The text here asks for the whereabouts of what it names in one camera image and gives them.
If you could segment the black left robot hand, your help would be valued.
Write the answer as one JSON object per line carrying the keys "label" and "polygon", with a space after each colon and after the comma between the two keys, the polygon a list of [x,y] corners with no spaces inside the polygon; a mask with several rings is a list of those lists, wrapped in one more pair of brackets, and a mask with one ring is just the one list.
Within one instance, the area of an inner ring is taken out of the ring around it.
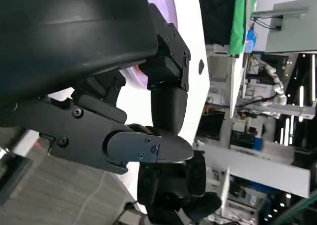
{"label": "black left robot hand", "polygon": [[[51,156],[124,174],[193,157],[179,136],[190,51],[148,0],[0,0],[0,124],[39,132]],[[148,78],[152,126],[116,107],[120,71]]]}

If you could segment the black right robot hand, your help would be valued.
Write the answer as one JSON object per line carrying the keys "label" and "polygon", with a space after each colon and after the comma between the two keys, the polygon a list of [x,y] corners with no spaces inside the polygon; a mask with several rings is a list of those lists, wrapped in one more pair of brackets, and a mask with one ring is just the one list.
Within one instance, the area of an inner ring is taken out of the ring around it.
{"label": "black right robot hand", "polygon": [[145,206],[150,223],[181,225],[179,211],[197,225],[221,206],[215,192],[206,191],[204,152],[195,150],[184,163],[141,163],[137,199]]}

